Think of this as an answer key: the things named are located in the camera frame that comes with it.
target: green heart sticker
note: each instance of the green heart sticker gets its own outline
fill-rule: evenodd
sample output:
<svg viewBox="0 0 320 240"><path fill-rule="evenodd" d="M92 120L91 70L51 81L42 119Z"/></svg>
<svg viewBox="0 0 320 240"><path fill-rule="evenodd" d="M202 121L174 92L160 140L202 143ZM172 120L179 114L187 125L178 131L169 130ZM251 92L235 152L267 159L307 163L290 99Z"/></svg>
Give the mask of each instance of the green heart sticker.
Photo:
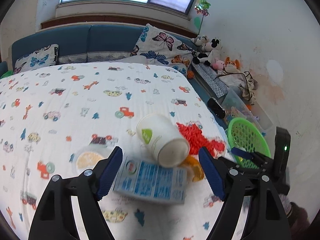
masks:
<svg viewBox="0 0 320 240"><path fill-rule="evenodd" d="M142 138L146 144L149 144L152 137L151 129L142 129Z"/></svg>

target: white paper cup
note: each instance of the white paper cup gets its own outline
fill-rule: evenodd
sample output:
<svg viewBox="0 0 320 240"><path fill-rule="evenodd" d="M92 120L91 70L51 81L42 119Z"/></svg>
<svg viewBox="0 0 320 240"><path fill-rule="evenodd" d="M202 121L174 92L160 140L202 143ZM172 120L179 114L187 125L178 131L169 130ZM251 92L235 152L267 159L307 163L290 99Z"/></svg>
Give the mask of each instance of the white paper cup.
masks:
<svg viewBox="0 0 320 240"><path fill-rule="evenodd" d="M136 131L154 159L165 168L178 166L189 154L188 141L178 128L161 114L149 114L142 118Z"/></svg>

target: white wall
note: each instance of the white wall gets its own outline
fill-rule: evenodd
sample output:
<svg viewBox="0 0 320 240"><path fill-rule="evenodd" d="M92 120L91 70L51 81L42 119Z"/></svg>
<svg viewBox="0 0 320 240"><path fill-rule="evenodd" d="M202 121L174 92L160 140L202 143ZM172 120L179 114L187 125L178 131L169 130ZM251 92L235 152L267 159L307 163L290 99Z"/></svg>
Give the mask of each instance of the white wall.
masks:
<svg viewBox="0 0 320 240"><path fill-rule="evenodd" d="M15 0L0 25L1 58L6 60L15 41L35 33L38 0Z"/></svg>
<svg viewBox="0 0 320 240"><path fill-rule="evenodd" d="M56 6L60 0L38 0L36 11L36 32L41 30L41 23L52 18L56 15Z"/></svg>
<svg viewBox="0 0 320 240"><path fill-rule="evenodd" d="M320 208L320 26L304 0L208 1L200 34L222 40L223 60L241 60L259 83L258 103L291 133L289 198L313 219ZM280 65L267 68L269 60Z"/></svg>

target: white printed bed sheet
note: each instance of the white printed bed sheet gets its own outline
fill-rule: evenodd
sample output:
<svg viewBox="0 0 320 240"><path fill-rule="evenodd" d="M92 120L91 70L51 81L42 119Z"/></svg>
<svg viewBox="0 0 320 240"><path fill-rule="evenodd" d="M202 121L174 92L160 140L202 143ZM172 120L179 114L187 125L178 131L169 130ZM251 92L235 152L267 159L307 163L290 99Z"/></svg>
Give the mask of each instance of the white printed bed sheet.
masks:
<svg viewBox="0 0 320 240"><path fill-rule="evenodd" d="M44 67L0 80L0 209L21 240L49 179L78 176L99 156L79 157L90 143L149 158L135 128L158 112L195 122L206 137L223 138L188 80L172 68L129 63ZM88 239L72 198L79 236ZM204 179L188 185L184 205L136 201L110 191L100 202L115 239L206 239L222 207ZM234 238L241 237L243 208Z"/></svg>

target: wooden trim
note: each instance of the wooden trim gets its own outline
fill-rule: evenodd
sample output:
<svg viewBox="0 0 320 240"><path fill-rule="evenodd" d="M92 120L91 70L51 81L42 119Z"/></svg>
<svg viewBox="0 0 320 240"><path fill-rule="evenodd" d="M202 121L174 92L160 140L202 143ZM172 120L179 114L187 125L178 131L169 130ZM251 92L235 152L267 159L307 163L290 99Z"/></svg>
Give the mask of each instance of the wooden trim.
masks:
<svg viewBox="0 0 320 240"><path fill-rule="evenodd" d="M188 38L197 37L196 33L189 31L185 28L170 25L167 23L157 22L150 19L127 17L127 16L114 16L114 15L73 15L67 17L53 18L51 20L41 23L41 28L46 29L49 27L71 24L71 23L80 23L80 22L117 22L117 23L129 23L145 26L147 23L150 23L152 26L159 29L169 31L172 33L177 33Z"/></svg>

